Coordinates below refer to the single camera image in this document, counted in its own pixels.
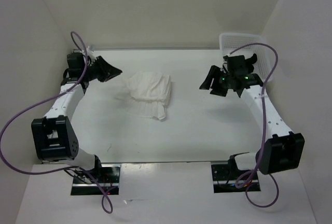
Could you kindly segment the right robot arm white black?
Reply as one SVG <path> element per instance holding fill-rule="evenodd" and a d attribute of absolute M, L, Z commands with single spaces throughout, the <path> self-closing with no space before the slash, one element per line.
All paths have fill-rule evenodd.
<path fill-rule="evenodd" d="M 256 153 L 258 169 L 264 175 L 296 169 L 299 166 L 305 139 L 285 124 L 270 101 L 264 83 L 257 74 L 225 73 L 211 66 L 201 90 L 225 97 L 229 90 L 237 93 L 262 129 L 264 149 L 262 158 Z"/>

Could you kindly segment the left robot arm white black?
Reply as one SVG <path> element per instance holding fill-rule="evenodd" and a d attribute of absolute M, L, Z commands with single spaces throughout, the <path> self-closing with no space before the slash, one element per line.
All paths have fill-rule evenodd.
<path fill-rule="evenodd" d="M 82 168 L 86 178 L 95 183 L 103 177 L 100 159 L 79 147 L 71 119 L 91 81 L 107 82 L 119 76 L 122 70 L 101 56 L 85 58 L 82 53 L 67 55 L 67 64 L 61 82 L 61 96 L 42 118 L 32 121 L 36 154 L 41 161 L 63 161 Z"/>

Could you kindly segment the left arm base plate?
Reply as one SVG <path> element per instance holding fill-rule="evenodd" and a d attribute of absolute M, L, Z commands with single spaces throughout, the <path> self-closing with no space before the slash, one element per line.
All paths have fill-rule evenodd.
<path fill-rule="evenodd" d="M 67 170 L 65 171 L 72 179 L 71 195 L 102 195 L 102 191 L 90 176 L 81 170 Z M 102 164 L 100 172 L 90 174 L 98 182 L 100 187 L 107 195 L 119 194 L 120 182 L 120 164 Z"/>

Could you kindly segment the white skirt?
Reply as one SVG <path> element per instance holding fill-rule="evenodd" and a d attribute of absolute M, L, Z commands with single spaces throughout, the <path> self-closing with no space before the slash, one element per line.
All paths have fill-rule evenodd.
<path fill-rule="evenodd" d="M 160 72 L 137 72 L 125 80 L 124 101 L 128 113 L 163 120 L 171 96 L 171 76 Z"/>

